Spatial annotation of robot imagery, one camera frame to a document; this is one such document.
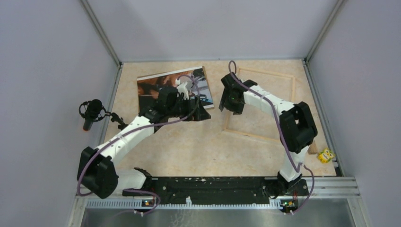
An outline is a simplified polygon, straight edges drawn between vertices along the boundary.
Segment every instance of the canvas print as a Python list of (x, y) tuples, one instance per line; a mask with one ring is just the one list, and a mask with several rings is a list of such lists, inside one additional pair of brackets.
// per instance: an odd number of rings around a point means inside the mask
[[(159, 91), (166, 86), (177, 87), (175, 79), (180, 75), (188, 75), (192, 77), (200, 90), (200, 101), (205, 109), (213, 107), (213, 100), (209, 90), (208, 81), (202, 66), (178, 70), (173, 72), (161, 73), (151, 76), (139, 77), (138, 83), (138, 96), (139, 96), (139, 110), (151, 105), (157, 99)], [(182, 81), (189, 81), (189, 78), (182, 77)], [(190, 90), (190, 97), (194, 98), (197, 95), (196, 87), (192, 86)]]

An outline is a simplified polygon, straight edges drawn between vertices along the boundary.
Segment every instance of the yellow toy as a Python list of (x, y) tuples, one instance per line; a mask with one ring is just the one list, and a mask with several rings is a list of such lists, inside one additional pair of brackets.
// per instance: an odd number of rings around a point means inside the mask
[(324, 149), (317, 155), (317, 159), (320, 160), (322, 163), (328, 163), (334, 157), (336, 157), (336, 155), (333, 154), (332, 151), (328, 148)]

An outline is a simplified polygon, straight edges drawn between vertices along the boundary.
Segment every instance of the purple cable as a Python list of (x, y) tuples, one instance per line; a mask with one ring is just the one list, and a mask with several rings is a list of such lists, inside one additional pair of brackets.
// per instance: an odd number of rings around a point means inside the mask
[[(156, 207), (158, 207), (158, 205), (159, 205), (160, 202), (161, 202), (160, 197), (159, 197), (156, 193), (153, 193), (153, 192), (147, 192), (147, 191), (142, 191), (142, 190), (134, 190), (134, 189), (124, 189), (123, 191), (126, 191), (126, 192), (134, 192), (134, 193), (149, 194), (149, 195), (153, 195), (154, 197), (157, 198), (156, 205), (154, 205), (154, 206), (152, 207), (152, 209), (150, 209), (150, 210), (146, 211), (145, 213), (143, 213), (143, 215), (146, 215), (146, 214), (149, 214), (149, 213), (153, 212), (153, 211), (156, 209)], [(120, 211), (120, 212), (114, 214), (113, 216), (109, 217), (109, 218), (108, 218), (105, 222), (103, 222), (103, 224), (101, 224), (100, 226), (103, 226), (103, 225), (109, 223), (112, 219), (114, 219), (115, 217), (117, 217), (117, 216), (119, 216), (119, 215), (121, 215), (121, 214), (124, 214), (124, 213), (141, 214), (141, 212), (138, 212), (138, 211), (136, 211), (136, 210), (123, 210), (123, 211)]]
[[(196, 91), (198, 92), (198, 99), (196, 100), (195, 108), (194, 108), (187, 116), (185, 116), (185, 117), (183, 117), (183, 118), (181, 118), (181, 119), (178, 119), (178, 120), (172, 121), (172, 122), (164, 122), (164, 123), (157, 123), (157, 124), (150, 124), (150, 125), (141, 126), (141, 127), (135, 128), (135, 129), (133, 129), (133, 130), (130, 130), (130, 131), (124, 133), (124, 134), (122, 135), (123, 137), (125, 137), (125, 136), (127, 136), (127, 135), (129, 135), (129, 134), (131, 134), (131, 133), (134, 133), (134, 132), (136, 132), (136, 131), (145, 129), (145, 128), (157, 127), (157, 126), (163, 126), (163, 125), (168, 125), (168, 124), (174, 124), (174, 123), (177, 123), (177, 122), (182, 122), (183, 120), (187, 119), (188, 116), (191, 116), (191, 115), (195, 112), (196, 107), (199, 105), (199, 102), (200, 102), (200, 91), (199, 91), (199, 87), (198, 87), (198, 85), (196, 84), (196, 81), (195, 81), (192, 77), (190, 77), (190, 76), (188, 76), (188, 75), (180, 75), (177, 79), (179, 79), (179, 78), (181, 78), (181, 77), (188, 77), (188, 78), (192, 81), (193, 85), (196, 87)], [(97, 156), (99, 156), (100, 153), (102, 153), (102, 151), (104, 151), (105, 149), (107, 149), (109, 146), (111, 146), (112, 144), (114, 144), (114, 143), (115, 143), (116, 141), (118, 141), (119, 139), (120, 139), (120, 138), (115, 138), (114, 140), (108, 142), (104, 147), (100, 148), (100, 149), (89, 159), (88, 163), (87, 163), (87, 164), (85, 165), (85, 167), (83, 168), (83, 170), (82, 170), (82, 172), (81, 172), (81, 175), (79, 176), (79, 179), (78, 179), (77, 194), (78, 194), (79, 196), (87, 196), (87, 195), (92, 194), (92, 192), (85, 193), (85, 194), (82, 194), (82, 193), (81, 193), (80, 188), (81, 188), (81, 184), (82, 184), (82, 179), (84, 179), (85, 173), (86, 173), (87, 169), (89, 168), (90, 164), (93, 162), (93, 160), (95, 160), (95, 158), (96, 158)]]
[[(289, 161), (291, 162), (292, 167), (295, 169), (295, 171), (296, 171), (297, 173), (299, 173), (299, 171), (300, 171), (301, 166), (302, 166), (303, 163), (300, 162), (300, 163), (298, 163), (298, 166), (295, 166), (294, 160), (292, 160), (292, 157), (291, 157), (291, 154), (290, 154), (290, 152), (289, 152), (288, 146), (287, 146), (286, 142), (283, 141), (283, 140), (284, 140), (284, 136), (283, 136), (283, 132), (281, 131), (281, 127), (280, 127), (280, 123), (279, 123), (279, 117), (277, 116), (276, 111), (274, 111), (274, 104), (273, 104), (268, 98), (266, 98), (265, 96), (262, 96), (262, 95), (261, 95), (260, 93), (258, 93), (257, 91), (255, 91), (255, 90), (253, 90), (253, 89), (250, 89), (249, 87), (245, 86), (245, 85), (234, 75), (234, 73), (231, 71), (231, 63), (234, 64), (235, 73), (237, 73), (237, 64), (235, 63), (235, 61), (231, 60), (231, 61), (228, 63), (228, 71), (230, 72), (231, 77), (232, 77), (240, 86), (242, 86), (242, 87), (245, 88), (246, 90), (248, 90), (248, 91), (254, 93), (255, 95), (257, 95), (257, 96), (263, 98), (263, 100), (265, 100), (266, 102), (268, 102), (268, 103), (270, 104), (270, 106), (271, 106), (271, 108), (272, 108), (272, 110), (273, 110), (273, 116), (274, 116), (274, 120), (275, 120), (276, 125), (277, 125), (277, 129), (279, 130), (280, 140), (281, 140), (281, 142), (282, 142), (282, 144), (283, 144), (283, 146), (284, 146), (284, 149), (285, 149), (285, 151), (286, 151), (286, 154), (287, 154), (287, 156), (288, 156)], [(312, 172), (308, 167), (306, 167), (305, 165), (303, 165), (303, 166), (304, 166), (304, 168), (305, 168), (307, 171), (309, 171), (309, 172), (311, 173), (311, 176), (312, 176), (312, 187), (311, 187), (311, 191), (309, 192), (309, 194), (308, 194), (308, 196), (306, 197), (305, 201), (301, 204), (301, 206), (298, 207), (298, 209), (296, 209), (296, 211), (293, 212), (293, 214), (297, 213), (297, 212), (304, 206), (304, 204), (309, 200), (309, 197), (311, 197), (312, 192), (313, 192), (313, 189), (314, 189), (314, 174), (313, 174), (313, 172)]]

